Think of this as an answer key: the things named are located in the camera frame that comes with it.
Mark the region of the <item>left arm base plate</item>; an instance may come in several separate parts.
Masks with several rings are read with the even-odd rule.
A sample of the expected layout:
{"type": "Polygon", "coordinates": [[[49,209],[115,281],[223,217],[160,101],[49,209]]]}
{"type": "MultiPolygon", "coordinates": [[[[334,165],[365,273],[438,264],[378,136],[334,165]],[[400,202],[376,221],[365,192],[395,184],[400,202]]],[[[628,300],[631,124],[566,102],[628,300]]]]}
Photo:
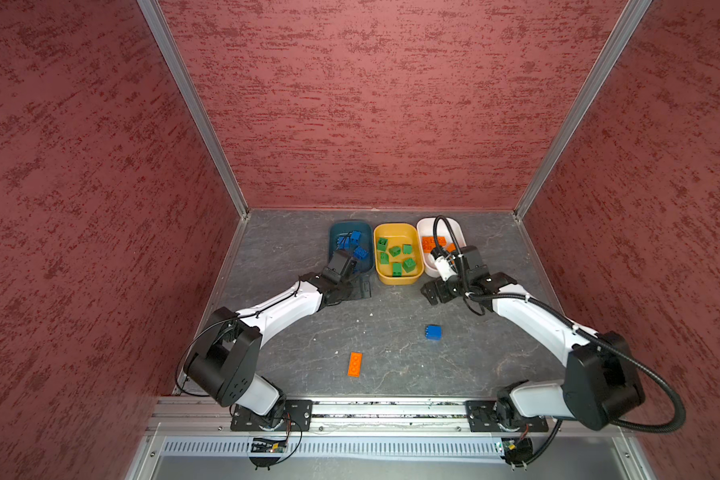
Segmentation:
{"type": "Polygon", "coordinates": [[[310,429],[314,402],[284,399],[275,403],[266,415],[234,406],[231,410],[230,430],[233,432],[285,432],[289,427],[306,432],[310,429]]]}

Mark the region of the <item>teal plastic bin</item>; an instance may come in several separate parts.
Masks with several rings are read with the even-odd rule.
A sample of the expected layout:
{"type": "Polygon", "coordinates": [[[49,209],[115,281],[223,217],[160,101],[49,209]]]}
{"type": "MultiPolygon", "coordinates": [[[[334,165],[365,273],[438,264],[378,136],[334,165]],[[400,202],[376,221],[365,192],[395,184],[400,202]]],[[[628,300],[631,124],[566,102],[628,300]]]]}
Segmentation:
{"type": "Polygon", "coordinates": [[[348,252],[357,261],[356,273],[369,273],[374,268],[371,226],[359,220],[334,223],[329,230],[328,259],[340,250],[348,252]]]}

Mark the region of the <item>yellow plastic bin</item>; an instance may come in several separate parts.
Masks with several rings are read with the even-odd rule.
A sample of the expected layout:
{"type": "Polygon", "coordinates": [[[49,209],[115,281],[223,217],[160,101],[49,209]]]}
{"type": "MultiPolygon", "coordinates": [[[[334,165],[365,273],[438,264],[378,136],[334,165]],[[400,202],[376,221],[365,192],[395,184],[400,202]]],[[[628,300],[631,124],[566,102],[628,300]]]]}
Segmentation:
{"type": "Polygon", "coordinates": [[[383,223],[378,225],[373,232],[373,247],[375,269],[382,284],[389,286],[412,285],[416,283],[424,273],[423,255],[419,244],[419,236],[413,225],[408,223],[383,223]],[[388,239],[388,249],[385,253],[389,255],[390,263],[387,265],[382,265],[379,262],[379,254],[381,251],[376,248],[376,243],[380,237],[388,239]],[[411,244],[413,246],[412,254],[404,254],[403,250],[397,257],[392,257],[389,254],[391,247],[400,246],[402,249],[404,244],[411,244]],[[393,277],[391,264],[394,262],[403,264],[403,261],[407,258],[413,258],[415,260],[416,269],[410,273],[406,273],[403,269],[403,275],[401,277],[393,277]]]}

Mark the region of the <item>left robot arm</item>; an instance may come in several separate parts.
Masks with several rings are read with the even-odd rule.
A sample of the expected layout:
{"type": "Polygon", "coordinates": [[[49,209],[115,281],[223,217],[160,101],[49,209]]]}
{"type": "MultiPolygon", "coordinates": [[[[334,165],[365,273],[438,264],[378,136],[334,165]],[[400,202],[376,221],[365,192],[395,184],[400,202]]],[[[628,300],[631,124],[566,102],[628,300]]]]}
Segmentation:
{"type": "Polygon", "coordinates": [[[286,417],[286,396],[257,373],[260,350],[295,322],[347,300],[356,264],[351,253],[340,250],[321,272],[300,276],[258,305],[215,310],[188,347],[181,371],[220,406],[246,409],[266,429],[277,428],[286,417]]]}

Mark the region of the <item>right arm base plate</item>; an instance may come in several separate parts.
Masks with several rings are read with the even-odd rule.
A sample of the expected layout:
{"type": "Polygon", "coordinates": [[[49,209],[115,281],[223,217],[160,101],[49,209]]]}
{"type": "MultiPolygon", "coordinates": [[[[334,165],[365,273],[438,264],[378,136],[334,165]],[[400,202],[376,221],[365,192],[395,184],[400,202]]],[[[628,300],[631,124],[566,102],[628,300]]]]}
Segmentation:
{"type": "Polygon", "coordinates": [[[524,417],[508,400],[468,400],[464,406],[471,432],[522,434],[549,431],[544,417],[524,417]]]}

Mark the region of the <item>blue lego top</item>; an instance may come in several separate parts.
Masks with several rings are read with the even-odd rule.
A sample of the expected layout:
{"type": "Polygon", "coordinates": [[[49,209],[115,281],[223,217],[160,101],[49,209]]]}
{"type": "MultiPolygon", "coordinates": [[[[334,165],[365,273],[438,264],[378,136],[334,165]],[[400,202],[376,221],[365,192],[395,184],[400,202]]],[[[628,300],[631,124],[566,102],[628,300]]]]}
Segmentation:
{"type": "Polygon", "coordinates": [[[358,246],[361,239],[361,233],[359,231],[352,231],[347,234],[347,237],[350,238],[350,247],[358,246]]]}
{"type": "Polygon", "coordinates": [[[336,239],[336,247],[338,250],[349,249],[351,245],[350,238],[347,236],[339,236],[336,239]]]}

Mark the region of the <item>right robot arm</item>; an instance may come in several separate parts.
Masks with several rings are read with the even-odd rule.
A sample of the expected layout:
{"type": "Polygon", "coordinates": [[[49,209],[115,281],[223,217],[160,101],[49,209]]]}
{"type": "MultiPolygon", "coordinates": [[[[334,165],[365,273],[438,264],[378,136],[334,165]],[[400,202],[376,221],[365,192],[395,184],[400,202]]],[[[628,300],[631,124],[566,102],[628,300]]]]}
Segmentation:
{"type": "Polygon", "coordinates": [[[564,369],[559,380],[521,380],[501,389],[495,421],[517,431],[533,417],[575,420],[599,431],[645,401],[636,366],[625,360],[628,345],[613,332],[599,334],[539,301],[514,278],[491,273],[473,246],[430,253],[438,277],[422,293],[433,305],[456,298],[478,315],[492,312],[545,347],[564,369]]]}

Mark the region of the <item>large blue lego bottom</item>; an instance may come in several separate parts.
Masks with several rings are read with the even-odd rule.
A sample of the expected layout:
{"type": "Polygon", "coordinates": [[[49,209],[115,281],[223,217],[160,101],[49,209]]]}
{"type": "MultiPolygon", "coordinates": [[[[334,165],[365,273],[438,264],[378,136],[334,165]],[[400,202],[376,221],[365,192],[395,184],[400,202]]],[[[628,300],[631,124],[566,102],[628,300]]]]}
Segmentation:
{"type": "Polygon", "coordinates": [[[357,246],[357,247],[353,250],[352,255],[353,255],[353,257],[354,257],[355,259],[357,259],[357,260],[359,260],[359,261],[363,261],[363,260],[366,260],[366,259],[368,258],[369,253],[368,253],[368,251],[367,251],[366,249],[364,249],[364,248],[362,248],[362,247],[360,247],[360,246],[357,246]]]}

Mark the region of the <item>orange lego bottom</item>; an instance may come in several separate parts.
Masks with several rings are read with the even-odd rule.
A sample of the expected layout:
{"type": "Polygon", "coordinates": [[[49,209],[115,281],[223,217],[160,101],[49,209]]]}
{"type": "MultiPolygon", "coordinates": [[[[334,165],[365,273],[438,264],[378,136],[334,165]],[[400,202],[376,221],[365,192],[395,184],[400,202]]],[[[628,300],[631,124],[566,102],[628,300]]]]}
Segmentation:
{"type": "Polygon", "coordinates": [[[363,354],[359,352],[351,352],[348,364],[347,375],[358,378],[361,374],[363,363],[363,354]]]}

